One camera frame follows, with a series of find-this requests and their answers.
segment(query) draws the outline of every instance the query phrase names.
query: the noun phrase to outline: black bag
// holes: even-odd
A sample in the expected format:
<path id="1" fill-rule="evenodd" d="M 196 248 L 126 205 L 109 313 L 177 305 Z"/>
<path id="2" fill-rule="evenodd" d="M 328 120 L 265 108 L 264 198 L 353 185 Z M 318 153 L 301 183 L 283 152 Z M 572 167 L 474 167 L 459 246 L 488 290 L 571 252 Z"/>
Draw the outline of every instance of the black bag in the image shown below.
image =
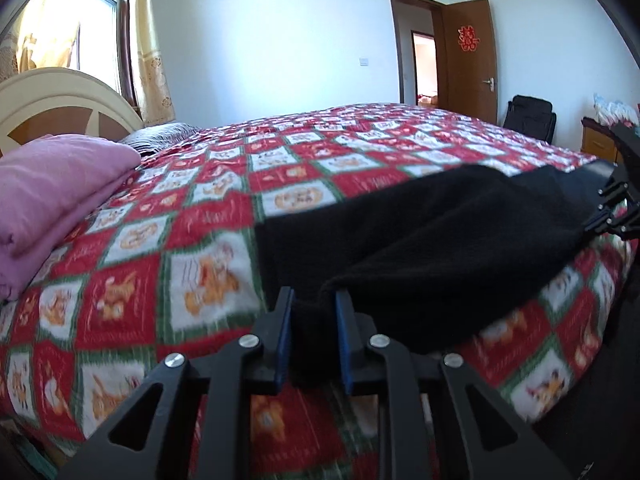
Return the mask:
<path id="1" fill-rule="evenodd" d="M 551 144 L 558 118 L 552 109 L 549 101 L 516 95 L 513 101 L 509 101 L 504 127 Z"/>

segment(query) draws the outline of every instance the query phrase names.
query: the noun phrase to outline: door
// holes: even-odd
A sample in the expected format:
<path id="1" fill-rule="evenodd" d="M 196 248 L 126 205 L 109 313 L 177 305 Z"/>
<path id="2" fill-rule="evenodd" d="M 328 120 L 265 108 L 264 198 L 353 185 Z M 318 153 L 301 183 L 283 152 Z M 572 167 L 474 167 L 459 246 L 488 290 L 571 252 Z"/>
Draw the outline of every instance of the door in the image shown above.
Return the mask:
<path id="1" fill-rule="evenodd" d="M 447 108 L 496 124 L 498 73 L 489 0 L 462 2 L 441 9 L 447 52 Z"/>

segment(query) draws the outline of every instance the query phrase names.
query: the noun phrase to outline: pillow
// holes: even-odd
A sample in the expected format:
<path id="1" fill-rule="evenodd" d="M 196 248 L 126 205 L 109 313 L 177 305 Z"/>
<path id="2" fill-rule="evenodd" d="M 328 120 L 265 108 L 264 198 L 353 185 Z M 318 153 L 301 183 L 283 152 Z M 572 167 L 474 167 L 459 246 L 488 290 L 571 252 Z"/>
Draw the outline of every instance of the pillow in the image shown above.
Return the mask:
<path id="1" fill-rule="evenodd" d="M 188 139 L 197 131 L 198 129 L 190 124 L 167 123 L 142 128 L 129 134 L 120 142 L 131 146 L 142 156 L 149 156 L 161 152 L 181 140 Z"/>
<path id="2" fill-rule="evenodd" d="M 42 264 L 50 257 L 51 251 L 56 245 L 83 218 L 106 202 L 130 175 L 130 172 L 125 173 L 79 202 L 71 211 L 53 224 L 36 243 L 19 256 L 12 256 L 6 246 L 0 244 L 0 303 L 2 303 L 2 300 L 17 300 Z M 60 257 L 60 254 L 56 253 L 56 256 L 53 256 L 50 261 L 55 261 L 56 257 Z"/>
<path id="3" fill-rule="evenodd" d="M 0 158 L 0 245 L 23 253 L 66 213 L 140 164 L 130 146 L 76 134 L 44 136 Z"/>

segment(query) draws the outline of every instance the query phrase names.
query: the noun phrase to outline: red paper cutout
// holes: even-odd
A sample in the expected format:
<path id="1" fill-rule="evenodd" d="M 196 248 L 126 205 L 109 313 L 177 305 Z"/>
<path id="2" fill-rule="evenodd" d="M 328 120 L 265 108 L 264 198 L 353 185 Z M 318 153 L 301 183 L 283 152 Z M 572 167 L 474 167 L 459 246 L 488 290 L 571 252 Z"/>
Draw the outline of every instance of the red paper cutout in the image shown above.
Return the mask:
<path id="1" fill-rule="evenodd" d="M 458 30 L 460 39 L 458 44 L 462 47 L 464 52 L 475 52 L 478 48 L 480 40 L 476 38 L 476 30 L 469 25 L 468 27 L 462 27 Z"/>

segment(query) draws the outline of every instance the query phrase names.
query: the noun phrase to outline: bedspread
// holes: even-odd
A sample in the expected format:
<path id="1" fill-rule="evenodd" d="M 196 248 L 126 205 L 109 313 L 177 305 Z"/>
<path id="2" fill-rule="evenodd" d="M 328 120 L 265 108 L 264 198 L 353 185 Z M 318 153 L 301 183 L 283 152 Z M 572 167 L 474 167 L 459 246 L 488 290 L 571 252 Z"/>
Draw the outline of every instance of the bedspread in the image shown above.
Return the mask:
<path id="1" fill-rule="evenodd" d="M 264 310 L 253 226 L 381 187 L 483 164 L 507 175 L 593 157 L 479 120 L 355 105 L 202 130 L 143 159 L 0 307 L 0 411 L 68 456 L 165 355 L 195 357 Z M 601 345 L 635 246 L 595 240 L 537 298 L 458 351 L 536 420 Z M 252 401 L 258 478 L 373 477 L 370 399 L 286 386 Z M 196 427 L 195 440 L 199 430 Z"/>

